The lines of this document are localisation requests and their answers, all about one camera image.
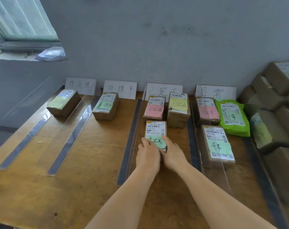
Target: white plastic bag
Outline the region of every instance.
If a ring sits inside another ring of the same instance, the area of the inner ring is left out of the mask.
[[[65,51],[63,47],[51,47],[35,57],[37,61],[61,61],[65,59]]]

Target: gray wall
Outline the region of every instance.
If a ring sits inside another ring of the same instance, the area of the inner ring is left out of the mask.
[[[0,83],[11,87],[0,107],[10,109],[49,76],[136,80],[140,90],[155,81],[183,84],[187,93],[196,84],[241,92],[270,61],[289,61],[289,0],[41,2],[69,62],[0,61]]]

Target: plastic bag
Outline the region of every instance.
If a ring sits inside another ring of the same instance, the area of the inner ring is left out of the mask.
[[[244,104],[234,100],[215,100],[215,105],[220,114],[220,125],[225,133],[250,137],[249,121],[243,111]]]
[[[61,61],[65,59],[65,51],[63,47],[51,47],[35,57],[37,61]]]

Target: pink sticky note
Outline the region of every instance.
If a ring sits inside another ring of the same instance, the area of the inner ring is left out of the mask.
[[[200,116],[205,119],[220,119],[216,107],[212,106],[199,106]]]
[[[149,104],[147,106],[145,115],[148,117],[162,117],[164,107],[157,104]]]

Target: white paper sign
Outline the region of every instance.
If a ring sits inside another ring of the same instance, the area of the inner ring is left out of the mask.
[[[237,87],[197,84],[195,89],[195,96],[210,97],[216,100],[236,101]]]
[[[136,99],[137,81],[105,80],[103,92],[117,92],[119,98]]]
[[[67,77],[66,89],[76,90],[81,95],[95,95],[97,80],[93,78]]]
[[[163,96],[165,101],[169,102],[170,92],[183,93],[182,84],[162,84],[162,83],[147,83],[145,87],[143,99],[149,100],[149,96]]]

